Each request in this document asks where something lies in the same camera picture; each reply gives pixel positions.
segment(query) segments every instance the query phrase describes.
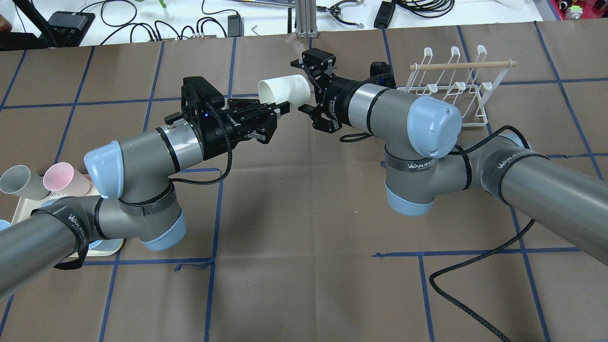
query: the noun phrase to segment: white floor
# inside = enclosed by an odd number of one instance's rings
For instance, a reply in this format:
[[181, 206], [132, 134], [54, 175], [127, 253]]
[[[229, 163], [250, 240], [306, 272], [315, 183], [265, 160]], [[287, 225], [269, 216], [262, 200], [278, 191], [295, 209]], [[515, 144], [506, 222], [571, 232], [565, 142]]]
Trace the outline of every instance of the white floor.
[[[98, 0], [34, 0], [37, 9], [45, 18], [49, 18], [56, 11], [78, 11], [86, 4], [92, 4]], [[317, 0], [317, 5], [331, 6], [337, 0]], [[373, 29], [373, 22], [378, 11], [381, 0], [365, 0], [361, 5], [347, 5], [342, 11], [344, 20], [363, 23], [364, 29]], [[424, 27], [424, 26], [446, 26], [446, 25], [468, 25], [468, 24], [492, 24], [492, 23], [519, 23], [527, 21], [542, 21], [541, 15], [532, 0], [519, 0], [523, 7], [513, 10], [495, 0], [457, 0], [454, 9], [441, 18], [424, 19], [419, 18], [404, 9], [397, 7], [390, 28], [394, 27]], [[153, 25], [154, 20], [163, 20], [181, 31], [185, 25], [194, 26], [196, 20], [205, 16], [201, 11], [201, 1], [193, 0], [165, 0], [167, 8], [163, 9], [157, 0], [145, 0], [144, 2], [132, 2], [137, 6], [137, 17], [135, 22], [145, 22]], [[222, 9], [236, 9], [244, 18], [245, 35], [255, 35], [255, 28], [259, 35], [275, 35], [287, 32], [287, 9], [268, 5], [246, 4], [230, 0], [206, 0], [205, 11], [215, 12]], [[82, 45], [98, 45], [115, 27], [105, 25], [99, 17], [100, 6], [88, 9], [97, 15], [93, 25], [85, 36]], [[114, 2], [107, 5], [104, 18], [108, 23], [121, 24], [129, 20], [133, 15], [133, 8], [126, 3]], [[23, 32], [24, 28], [15, 13], [15, 6], [11, 0], [0, 1], [0, 13], [13, 23], [15, 32]], [[227, 16], [230, 13], [213, 15], [222, 25], [226, 25]], [[21, 14], [25, 30], [40, 34], [32, 23]], [[353, 26], [339, 24], [328, 13], [318, 13], [317, 26], [319, 31], [358, 30]], [[222, 36], [221, 30], [213, 23], [204, 26], [205, 34]], [[163, 38], [175, 37], [175, 33], [164, 25], [159, 25]], [[115, 34], [107, 44], [129, 42], [131, 29], [125, 28]], [[148, 41], [149, 37], [145, 30], [138, 27], [133, 35], [133, 40]]]

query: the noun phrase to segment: white wire rack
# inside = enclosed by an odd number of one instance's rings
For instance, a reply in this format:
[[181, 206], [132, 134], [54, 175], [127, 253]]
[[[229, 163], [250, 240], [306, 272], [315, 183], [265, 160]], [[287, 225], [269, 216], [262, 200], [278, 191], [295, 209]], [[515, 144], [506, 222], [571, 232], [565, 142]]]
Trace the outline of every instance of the white wire rack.
[[[433, 50], [424, 48], [424, 57], [420, 64], [410, 65], [410, 77], [405, 87], [398, 90], [411, 92], [421, 96], [431, 96], [445, 91], [442, 100], [449, 102], [460, 110], [463, 118], [463, 127], [479, 127], [488, 123], [488, 117], [484, 108], [490, 96], [496, 91], [500, 82], [505, 78], [510, 68], [517, 66], [516, 61], [485, 61], [488, 51], [483, 45], [477, 46], [477, 57], [475, 61], [460, 63], [460, 50], [456, 46], [451, 48], [451, 56], [447, 63], [432, 64]], [[499, 68], [498, 76], [493, 82], [481, 82], [477, 80], [483, 69]], [[466, 69], [466, 80], [455, 80], [456, 70]], [[441, 71], [437, 79], [427, 75], [427, 71]], [[462, 101], [462, 94], [470, 94], [471, 99]]]

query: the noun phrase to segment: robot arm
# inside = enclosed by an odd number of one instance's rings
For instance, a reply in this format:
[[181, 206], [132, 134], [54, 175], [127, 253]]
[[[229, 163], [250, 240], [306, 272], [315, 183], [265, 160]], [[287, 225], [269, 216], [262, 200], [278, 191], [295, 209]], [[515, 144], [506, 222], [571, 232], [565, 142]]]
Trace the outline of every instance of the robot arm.
[[[86, 154], [85, 165], [101, 196], [66, 197], [35, 210], [23, 222], [0, 232], [0, 299], [56, 265], [82, 266], [88, 243], [138, 237], [151, 250], [177, 244], [185, 220], [169, 176], [232, 149], [241, 141], [270, 142], [289, 102], [262, 104], [253, 99], [225, 100], [207, 80], [187, 77], [180, 113], [165, 125]], [[61, 263], [78, 253], [77, 260]]]
[[551, 162], [510, 136], [494, 134], [468, 153], [454, 151], [462, 150], [456, 145], [456, 107], [392, 89], [390, 67], [375, 63], [375, 70], [372, 64], [372, 77], [358, 82], [333, 74], [335, 64], [334, 55], [318, 49], [291, 63], [315, 88], [317, 106], [299, 110], [316, 130], [334, 133], [345, 124], [386, 141], [385, 185], [395, 211], [422, 215], [437, 195], [482, 186], [608, 265], [608, 184]]

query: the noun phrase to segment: light blue joint cap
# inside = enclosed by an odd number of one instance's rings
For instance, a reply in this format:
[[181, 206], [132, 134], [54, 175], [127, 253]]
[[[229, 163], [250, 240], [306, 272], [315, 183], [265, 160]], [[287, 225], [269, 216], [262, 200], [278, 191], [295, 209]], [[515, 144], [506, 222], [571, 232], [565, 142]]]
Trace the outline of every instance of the light blue joint cap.
[[521, 139], [519, 139], [519, 137], [517, 136], [517, 134], [515, 133], [501, 133], [499, 134], [500, 136], [503, 136], [507, 139], [509, 139], [510, 141], [513, 141], [514, 143], [517, 144], [517, 146], [521, 147], [521, 148], [525, 148], [523, 146], [523, 142]]
[[460, 111], [431, 96], [413, 102], [407, 115], [407, 136], [425, 158], [443, 158], [454, 147], [462, 128]]
[[162, 251], [177, 245], [186, 234], [186, 219], [184, 212], [179, 214], [179, 218], [168, 231], [151, 241], [142, 241], [143, 245], [152, 251]]
[[420, 216], [426, 214], [426, 212], [432, 208], [433, 202], [435, 202], [434, 199], [429, 203], [410, 202], [395, 195], [395, 193], [389, 189], [389, 186], [386, 185], [386, 183], [384, 183], [384, 186], [386, 187], [386, 197], [389, 201], [389, 206], [401, 215]]
[[0, 231], [3, 231], [5, 229], [7, 229], [8, 227], [10, 227], [10, 222], [8, 222], [6, 220], [0, 220]]
[[85, 155], [85, 166], [102, 198], [120, 198], [125, 182], [125, 166], [119, 143], [114, 140]]

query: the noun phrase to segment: white tray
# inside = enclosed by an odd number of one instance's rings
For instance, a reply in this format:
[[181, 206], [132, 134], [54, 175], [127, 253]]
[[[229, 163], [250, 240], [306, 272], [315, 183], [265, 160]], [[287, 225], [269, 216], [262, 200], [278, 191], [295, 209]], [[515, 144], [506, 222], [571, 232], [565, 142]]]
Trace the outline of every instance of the white tray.
[[[85, 196], [96, 196], [99, 195], [97, 188], [93, 183], [91, 183], [91, 190]], [[55, 200], [57, 198], [64, 197], [63, 195], [58, 194], [57, 192], [51, 192], [47, 197], [43, 198], [40, 201], [30, 200], [28, 198], [21, 197], [19, 199], [19, 203], [17, 204], [17, 209], [15, 210], [15, 214], [13, 215], [12, 224], [16, 224], [30, 217], [32, 210], [40, 208], [42, 204], [49, 200]], [[86, 254], [88, 257], [95, 256], [110, 256], [120, 250], [122, 245], [124, 244], [125, 239], [114, 239], [114, 240], [102, 240], [99, 245], [94, 248], [89, 249], [89, 252]]]

